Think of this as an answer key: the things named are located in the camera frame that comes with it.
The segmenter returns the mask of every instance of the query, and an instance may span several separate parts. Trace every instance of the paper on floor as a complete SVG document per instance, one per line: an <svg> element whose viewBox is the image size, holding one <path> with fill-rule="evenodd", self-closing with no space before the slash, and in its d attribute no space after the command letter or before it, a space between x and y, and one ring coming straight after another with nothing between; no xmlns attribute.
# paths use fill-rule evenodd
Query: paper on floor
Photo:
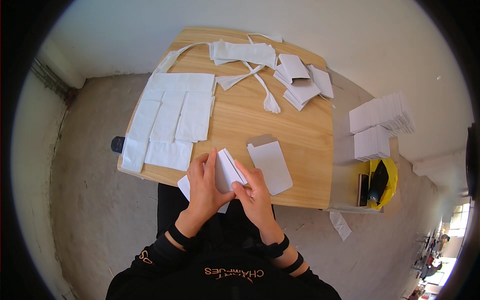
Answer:
<svg viewBox="0 0 480 300"><path fill-rule="evenodd" d="M248 67L248 69L250 71L253 71L252 67L246 62L246 61L242 61L243 64L245 66ZM260 84L264 87L267 95L265 97L265 100L264 100L264 109L266 111L271 111L273 112L274 114L278 114L280 113L280 106L278 106L275 98L273 97L272 93L268 90L265 82L260 78L260 76L258 76L257 73L253 74L255 76L255 78L260 82Z"/></svg>
<svg viewBox="0 0 480 300"><path fill-rule="evenodd" d="M173 142L185 95L186 92L164 93L152 132L150 133L151 142Z"/></svg>
<svg viewBox="0 0 480 300"><path fill-rule="evenodd" d="M248 139L247 150L255 168L262 170L270 194L276 195L293 186L292 177L276 138L264 134Z"/></svg>
<svg viewBox="0 0 480 300"><path fill-rule="evenodd" d="M310 79L307 68L297 55L279 54L278 58L282 62L285 78L289 84L298 80Z"/></svg>
<svg viewBox="0 0 480 300"><path fill-rule="evenodd" d="M192 157L193 143L175 140L173 143L149 142L145 163L186 171Z"/></svg>
<svg viewBox="0 0 480 300"><path fill-rule="evenodd" d="M148 79L145 91L212 92L215 74L157 73Z"/></svg>
<svg viewBox="0 0 480 300"><path fill-rule="evenodd" d="M345 219L338 212L330 212L330 221L342 240L345 241L352 232Z"/></svg>
<svg viewBox="0 0 480 300"><path fill-rule="evenodd" d="M230 89L234 84L242 80L243 78L248 77L249 75L255 74L260 71L265 65L259 65L250 73L242 75L233 75L233 76L218 76L215 77L216 81L223 87L223 90L226 91Z"/></svg>
<svg viewBox="0 0 480 300"><path fill-rule="evenodd" d="M125 137L126 144L122 152L122 169L136 173L142 171L148 137L159 106L160 102L158 101L144 100L139 102L130 131Z"/></svg>
<svg viewBox="0 0 480 300"><path fill-rule="evenodd" d="M271 46L260 44L233 44L219 40L213 45L213 60L241 60L265 65L275 70L276 54Z"/></svg>
<svg viewBox="0 0 480 300"><path fill-rule="evenodd" d="M233 163L233 159L227 149L218 152L215 162L215 187L220 193L233 191L231 185L236 181L242 185L247 184L247 180ZM187 175L177 182L178 187L190 201L190 183Z"/></svg>
<svg viewBox="0 0 480 300"><path fill-rule="evenodd" d="M212 93L187 92L180 112L175 139L205 141L210 121Z"/></svg>
<svg viewBox="0 0 480 300"><path fill-rule="evenodd" d="M307 65L307 68L312 73L313 82L320 89L320 94L325 97L333 98L334 95L330 75L327 72L315 68L312 64Z"/></svg>

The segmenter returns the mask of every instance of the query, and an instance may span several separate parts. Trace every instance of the right hand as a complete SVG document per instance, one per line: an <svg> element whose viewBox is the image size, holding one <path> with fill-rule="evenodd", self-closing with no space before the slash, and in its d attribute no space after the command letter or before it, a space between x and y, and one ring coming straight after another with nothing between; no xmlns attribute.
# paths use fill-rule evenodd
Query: right hand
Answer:
<svg viewBox="0 0 480 300"><path fill-rule="evenodd" d="M251 188L243 187L238 182L232 183L232 188L240 200L245 215L260 231L268 230L276 225L270 201L270 192L265 184L262 170L244 167L235 159L235 165L245 176Z"/></svg>

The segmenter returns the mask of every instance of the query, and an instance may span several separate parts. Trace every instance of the window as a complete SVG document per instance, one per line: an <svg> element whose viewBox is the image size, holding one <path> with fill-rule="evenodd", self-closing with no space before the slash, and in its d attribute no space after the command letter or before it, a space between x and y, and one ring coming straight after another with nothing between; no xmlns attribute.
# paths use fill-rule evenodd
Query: window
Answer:
<svg viewBox="0 0 480 300"><path fill-rule="evenodd" d="M465 229L468 223L468 211L470 210L470 203L459 205L454 208L454 214L450 221L450 229L448 235L451 237L465 236Z"/></svg>

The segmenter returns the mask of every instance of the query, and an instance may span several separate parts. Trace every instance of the black object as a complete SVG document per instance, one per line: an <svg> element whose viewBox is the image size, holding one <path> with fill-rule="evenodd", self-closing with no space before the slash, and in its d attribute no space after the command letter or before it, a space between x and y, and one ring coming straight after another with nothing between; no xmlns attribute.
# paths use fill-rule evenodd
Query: black object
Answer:
<svg viewBox="0 0 480 300"><path fill-rule="evenodd" d="M118 154L121 154L123 150L123 143L125 142L125 137L123 136L116 136L112 140L112 144L110 145L110 148L112 148L113 152L116 152Z"/></svg>
<svg viewBox="0 0 480 300"><path fill-rule="evenodd" d="M261 250L265 256L270 258L282 256L283 251L285 251L285 249L288 248L288 245L290 245L290 241L288 240L287 236L285 234L283 236L283 241L280 244L273 243L268 246L264 244L263 247L261 247Z"/></svg>
<svg viewBox="0 0 480 300"><path fill-rule="evenodd" d="M290 274L296 271L298 268L300 268L301 264L303 263L303 256L300 254L300 252L297 251L297 253L298 253L297 260L293 264L289 265L288 267L283 268L282 271L284 271L287 274Z"/></svg>
<svg viewBox="0 0 480 300"><path fill-rule="evenodd" d="M172 236L172 238L180 245L184 247L185 250L192 247L193 239L189 239L184 236L175 226L175 223L172 223L168 228L168 233Z"/></svg>
<svg viewBox="0 0 480 300"><path fill-rule="evenodd" d="M388 172L384 162L381 160L372 175L370 181L370 189L368 190L368 199L376 201L377 205L380 204L380 198L384 194L385 188L388 183Z"/></svg>
<svg viewBox="0 0 480 300"><path fill-rule="evenodd" d="M368 200L368 181L370 177L367 174L359 175L359 197L357 205L358 207L366 207Z"/></svg>
<svg viewBox="0 0 480 300"><path fill-rule="evenodd" d="M465 154L465 169L467 172L468 195L476 198L477 182L479 180L479 151L475 141L476 124L473 123L468 129L467 152Z"/></svg>

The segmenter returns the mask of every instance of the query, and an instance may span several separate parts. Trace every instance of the crumpled paper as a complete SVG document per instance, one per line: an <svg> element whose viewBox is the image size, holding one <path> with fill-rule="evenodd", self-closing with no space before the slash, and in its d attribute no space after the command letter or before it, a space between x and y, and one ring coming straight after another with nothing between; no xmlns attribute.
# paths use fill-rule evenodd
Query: crumpled paper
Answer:
<svg viewBox="0 0 480 300"><path fill-rule="evenodd" d="M352 230L348 227L347 222L342 217L342 215L338 212L330 212L330 221L332 221L333 227L338 231L338 234L345 241Z"/></svg>
<svg viewBox="0 0 480 300"><path fill-rule="evenodd" d="M244 65L248 67L250 71L253 71L252 67L246 61L242 61L242 62ZM267 86L265 85L265 82L260 78L260 76L258 76L258 74L255 73L254 76L267 92L267 96L265 97L265 100L264 100L264 109L266 111L271 111L274 114L280 113L280 106L278 106L272 93L268 90Z"/></svg>

